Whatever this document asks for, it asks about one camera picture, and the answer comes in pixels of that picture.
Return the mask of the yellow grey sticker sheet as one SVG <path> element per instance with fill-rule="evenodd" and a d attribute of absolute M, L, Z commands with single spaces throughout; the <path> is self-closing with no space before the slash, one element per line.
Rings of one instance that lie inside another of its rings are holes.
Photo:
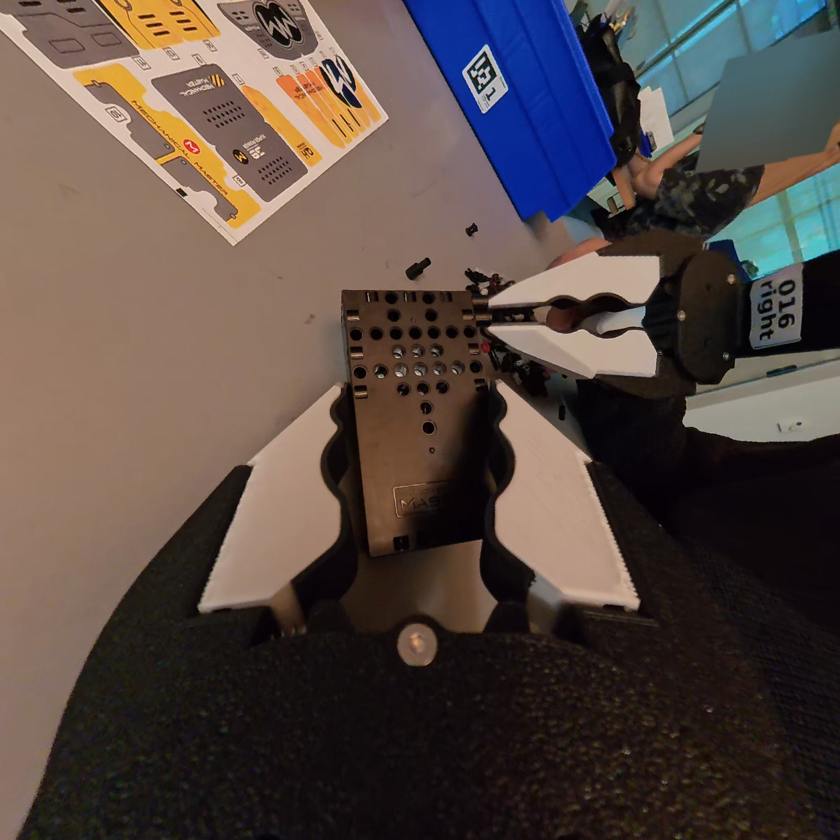
<path fill-rule="evenodd" d="M 308 2 L 2 1 L 1 17 L 233 245 L 387 121 Z"/>

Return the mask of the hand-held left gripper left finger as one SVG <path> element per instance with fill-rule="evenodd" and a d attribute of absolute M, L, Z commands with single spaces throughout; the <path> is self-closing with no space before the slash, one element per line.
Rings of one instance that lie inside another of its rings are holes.
<path fill-rule="evenodd" d="M 310 623 L 316 605 L 347 594 L 358 573 L 340 488 L 351 421 L 348 386 L 336 384 L 248 462 L 199 613 L 268 607 L 292 633 Z"/>

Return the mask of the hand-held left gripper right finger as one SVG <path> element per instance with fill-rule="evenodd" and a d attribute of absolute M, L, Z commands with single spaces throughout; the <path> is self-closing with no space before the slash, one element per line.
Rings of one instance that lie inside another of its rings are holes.
<path fill-rule="evenodd" d="M 486 630 L 551 635 L 577 611 L 641 619 L 591 458 L 504 382 L 487 404 L 482 582 L 497 605 Z"/>

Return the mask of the blue plastic bin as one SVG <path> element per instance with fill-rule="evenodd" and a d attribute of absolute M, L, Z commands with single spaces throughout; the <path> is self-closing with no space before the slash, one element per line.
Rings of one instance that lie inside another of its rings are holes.
<path fill-rule="evenodd" d="M 566 215 L 616 154 L 565 2 L 405 6 L 520 218 Z"/>

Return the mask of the person's right forearm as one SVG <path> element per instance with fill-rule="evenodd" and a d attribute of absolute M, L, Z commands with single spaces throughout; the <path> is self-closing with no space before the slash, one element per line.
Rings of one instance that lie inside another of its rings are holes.
<path fill-rule="evenodd" d="M 838 508 L 838 436 L 747 442 L 684 423 L 686 399 L 630 395 L 578 381 L 577 417 L 594 459 L 606 465 L 661 524 L 678 504 L 710 492 L 735 500 L 791 491 L 795 502 Z"/>

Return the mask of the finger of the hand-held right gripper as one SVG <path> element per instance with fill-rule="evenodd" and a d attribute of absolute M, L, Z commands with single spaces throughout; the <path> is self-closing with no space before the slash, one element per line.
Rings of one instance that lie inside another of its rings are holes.
<path fill-rule="evenodd" d="M 648 379 L 658 371 L 658 352 L 642 329 L 607 338 L 584 330 L 556 332 L 541 323 L 492 323 L 487 332 L 520 356 L 585 379 L 597 375 Z"/>
<path fill-rule="evenodd" d="M 562 266 L 515 282 L 488 300 L 489 310 L 531 309 L 569 299 L 585 302 L 598 297 L 644 305 L 660 280 L 656 255 L 584 255 Z"/>

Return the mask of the black perforated block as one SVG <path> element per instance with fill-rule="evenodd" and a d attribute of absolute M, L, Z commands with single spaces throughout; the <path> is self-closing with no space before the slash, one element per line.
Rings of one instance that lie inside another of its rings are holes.
<path fill-rule="evenodd" d="M 493 372 L 466 290 L 343 290 L 371 557 L 480 538 Z"/>

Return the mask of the pile of small connector pins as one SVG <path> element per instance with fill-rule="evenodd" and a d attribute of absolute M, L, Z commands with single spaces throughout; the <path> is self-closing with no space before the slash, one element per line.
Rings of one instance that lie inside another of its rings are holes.
<path fill-rule="evenodd" d="M 515 280 L 505 279 L 498 273 L 487 275 L 471 268 L 465 270 L 465 277 L 468 280 L 465 289 L 473 298 L 474 309 L 476 307 L 489 309 L 489 299 L 516 284 Z M 539 314 L 545 309 L 543 305 L 517 306 L 509 309 L 521 312 L 520 322 L 543 322 L 546 318 L 544 314 Z M 546 397 L 548 395 L 547 383 L 551 373 L 542 363 L 510 349 L 504 342 L 490 334 L 490 328 L 483 329 L 480 325 L 477 327 L 481 336 L 481 349 L 489 356 L 493 369 L 498 375 L 506 376 L 529 396 Z"/>

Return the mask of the person's right hand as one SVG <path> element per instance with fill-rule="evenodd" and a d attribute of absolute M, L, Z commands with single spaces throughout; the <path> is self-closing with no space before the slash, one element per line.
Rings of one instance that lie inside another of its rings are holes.
<path fill-rule="evenodd" d="M 575 259 L 597 252 L 611 244 L 609 240 L 604 238 L 588 238 L 567 250 L 562 256 L 554 259 L 547 266 L 547 269 L 550 270 L 558 266 L 564 266 Z M 581 321 L 590 317 L 596 309 L 598 309 L 597 304 L 584 301 L 573 301 L 562 306 L 552 305 L 546 316 L 545 323 L 554 331 L 568 332 L 575 329 Z"/>

